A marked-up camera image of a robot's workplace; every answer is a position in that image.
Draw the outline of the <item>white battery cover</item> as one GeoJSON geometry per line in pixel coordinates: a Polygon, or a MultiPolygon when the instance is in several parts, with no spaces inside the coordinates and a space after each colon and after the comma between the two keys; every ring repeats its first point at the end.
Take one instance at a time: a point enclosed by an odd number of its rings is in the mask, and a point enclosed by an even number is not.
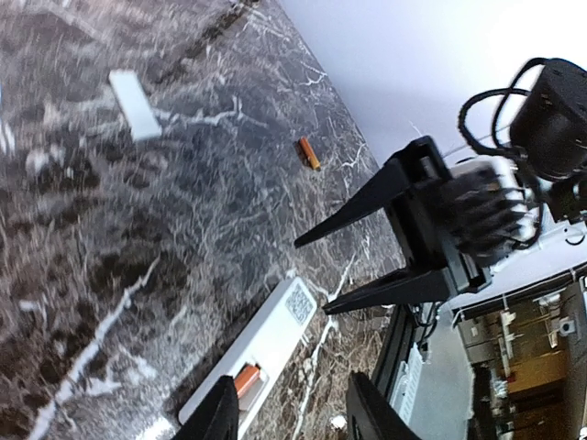
{"type": "Polygon", "coordinates": [[[134,141],[159,138],[162,128],[134,71],[113,70],[108,75],[116,100],[134,141]]]}

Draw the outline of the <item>white remote control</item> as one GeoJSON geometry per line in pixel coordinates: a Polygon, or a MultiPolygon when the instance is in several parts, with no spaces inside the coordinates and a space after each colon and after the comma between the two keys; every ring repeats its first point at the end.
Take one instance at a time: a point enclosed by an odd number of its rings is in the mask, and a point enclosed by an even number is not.
{"type": "Polygon", "coordinates": [[[238,439],[243,438],[316,310],[316,300],[301,278],[281,281],[179,411],[180,425],[221,376],[234,379],[244,365],[253,364],[260,367],[260,378],[238,399],[238,439]]]}

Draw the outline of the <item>orange battery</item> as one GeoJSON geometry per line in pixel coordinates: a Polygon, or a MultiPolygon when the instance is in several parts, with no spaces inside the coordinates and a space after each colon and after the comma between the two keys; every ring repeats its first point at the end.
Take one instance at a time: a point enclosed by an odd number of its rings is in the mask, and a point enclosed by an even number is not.
{"type": "Polygon", "coordinates": [[[234,378],[238,398],[241,399],[260,378],[260,367],[246,364],[234,378]]]}
{"type": "Polygon", "coordinates": [[[312,146],[310,145],[308,139],[306,137],[300,137],[297,144],[303,152],[308,166],[314,171],[320,171],[320,161],[318,160],[317,155],[314,152],[312,146]]]}

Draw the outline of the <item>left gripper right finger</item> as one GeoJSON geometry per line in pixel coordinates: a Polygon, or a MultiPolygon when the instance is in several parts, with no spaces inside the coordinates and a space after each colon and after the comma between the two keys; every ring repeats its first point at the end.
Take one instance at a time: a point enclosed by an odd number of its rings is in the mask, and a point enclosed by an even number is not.
{"type": "Polygon", "coordinates": [[[350,374],[346,403],[348,439],[420,440],[364,373],[350,374]]]}

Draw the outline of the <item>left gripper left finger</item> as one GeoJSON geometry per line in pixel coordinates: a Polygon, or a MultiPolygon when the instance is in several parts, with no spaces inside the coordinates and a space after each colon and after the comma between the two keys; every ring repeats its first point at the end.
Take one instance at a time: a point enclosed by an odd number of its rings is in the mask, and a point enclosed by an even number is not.
{"type": "Polygon", "coordinates": [[[237,440],[238,394],[231,376],[221,376],[172,440],[237,440]]]}

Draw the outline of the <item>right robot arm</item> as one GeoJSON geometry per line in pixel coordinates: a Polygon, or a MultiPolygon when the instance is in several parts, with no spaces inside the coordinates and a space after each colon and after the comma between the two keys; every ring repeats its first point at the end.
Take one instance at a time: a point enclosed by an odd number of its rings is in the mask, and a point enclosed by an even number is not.
{"type": "Polygon", "coordinates": [[[485,289],[491,269],[533,247],[543,217],[577,224],[586,218],[586,72],[559,58],[533,58],[530,89],[516,82],[475,94],[458,115],[473,156],[455,165],[423,136],[395,152],[333,215],[294,244],[301,248],[384,211],[406,265],[324,308],[342,314],[374,306],[445,303],[485,289]],[[466,124],[471,108],[492,97],[524,101],[509,139],[484,145],[466,124]]]}

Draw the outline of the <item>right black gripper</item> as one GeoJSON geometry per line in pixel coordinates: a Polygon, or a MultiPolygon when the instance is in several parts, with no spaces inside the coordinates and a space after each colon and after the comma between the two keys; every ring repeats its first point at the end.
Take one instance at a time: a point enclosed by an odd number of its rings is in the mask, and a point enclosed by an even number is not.
{"type": "Polygon", "coordinates": [[[449,179],[434,140],[418,138],[394,153],[338,211],[293,242],[301,248],[385,207],[406,267],[324,305],[327,315],[379,305],[443,303],[491,284],[489,270],[460,252],[442,224],[438,190],[449,179]]]}

